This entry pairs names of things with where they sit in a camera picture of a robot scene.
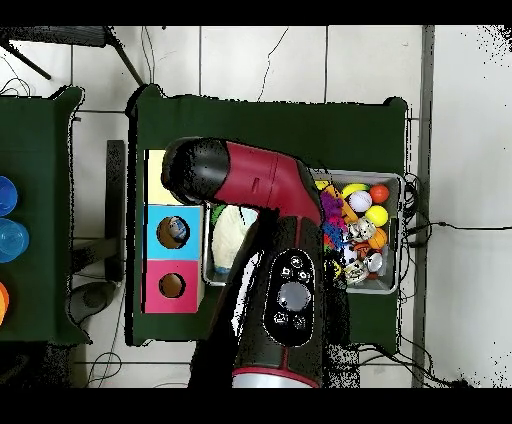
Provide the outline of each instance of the circular hole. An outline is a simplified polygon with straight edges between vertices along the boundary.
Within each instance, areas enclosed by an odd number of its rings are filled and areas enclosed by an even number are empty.
[[[180,249],[190,237],[190,228],[183,218],[171,216],[162,219],[156,229],[156,238],[167,249]]]
[[[185,292],[185,280],[180,274],[166,274],[160,279],[158,288],[165,297],[177,298]]]

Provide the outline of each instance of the gray plastic bin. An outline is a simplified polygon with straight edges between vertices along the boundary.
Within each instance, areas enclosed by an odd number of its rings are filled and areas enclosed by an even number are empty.
[[[382,204],[388,211],[389,220],[382,227],[388,234],[388,245],[382,249],[384,264],[379,270],[379,278],[376,280],[364,280],[360,283],[349,285],[347,292],[364,294],[390,294],[393,293],[400,280],[400,246],[402,243],[403,208],[405,181],[397,174],[385,174],[376,172],[358,172],[329,170],[328,173],[311,169],[315,180],[328,180],[340,191],[350,183],[365,183],[370,185],[384,184],[390,192],[389,198]],[[226,284],[227,275],[218,274],[213,267],[213,254],[211,249],[210,217],[212,207],[207,205],[205,210],[205,231],[203,243],[203,279],[214,286]]]

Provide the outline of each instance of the pink block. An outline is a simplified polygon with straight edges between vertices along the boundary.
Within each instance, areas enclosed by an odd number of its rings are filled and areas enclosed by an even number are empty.
[[[146,281],[142,281],[142,290],[146,290],[145,313],[149,314],[187,314],[198,309],[199,261],[159,261],[148,260]],[[178,298],[168,298],[160,293],[158,284],[166,275],[180,274],[185,280],[185,291]]]

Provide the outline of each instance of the shape sorter box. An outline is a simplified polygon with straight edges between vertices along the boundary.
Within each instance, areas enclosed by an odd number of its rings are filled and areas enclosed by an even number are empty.
[[[147,150],[144,156],[144,251],[141,284],[142,312],[196,313],[204,295],[201,276],[203,206],[184,206],[162,186],[163,150]],[[189,237],[179,248],[164,247],[157,238],[157,228],[165,218],[179,217],[186,222]],[[160,281],[167,274],[178,274],[184,290],[178,297],[166,297]]]

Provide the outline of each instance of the cyan block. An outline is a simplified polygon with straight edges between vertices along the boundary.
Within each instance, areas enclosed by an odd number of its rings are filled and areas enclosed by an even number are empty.
[[[156,237],[160,222],[167,217],[179,216],[188,224],[190,237],[179,249],[167,249]],[[199,260],[201,250],[201,208],[199,206],[148,206],[147,259]]]

